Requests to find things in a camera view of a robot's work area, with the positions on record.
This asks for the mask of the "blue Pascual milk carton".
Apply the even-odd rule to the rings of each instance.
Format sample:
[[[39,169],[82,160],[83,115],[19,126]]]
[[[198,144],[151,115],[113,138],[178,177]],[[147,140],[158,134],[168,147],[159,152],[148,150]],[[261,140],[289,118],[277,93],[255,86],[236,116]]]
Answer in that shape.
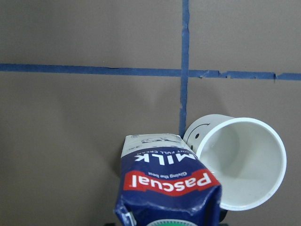
[[[216,226],[222,187],[174,134],[129,135],[115,213],[124,226]]]

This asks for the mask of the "white smiley face mug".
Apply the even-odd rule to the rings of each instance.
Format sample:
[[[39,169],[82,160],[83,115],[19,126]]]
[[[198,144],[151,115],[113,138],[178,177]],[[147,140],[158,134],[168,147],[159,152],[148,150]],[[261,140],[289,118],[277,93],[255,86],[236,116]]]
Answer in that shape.
[[[260,206],[285,176],[283,141],[260,120],[210,114],[194,121],[183,139],[221,183],[220,207],[224,210]]]

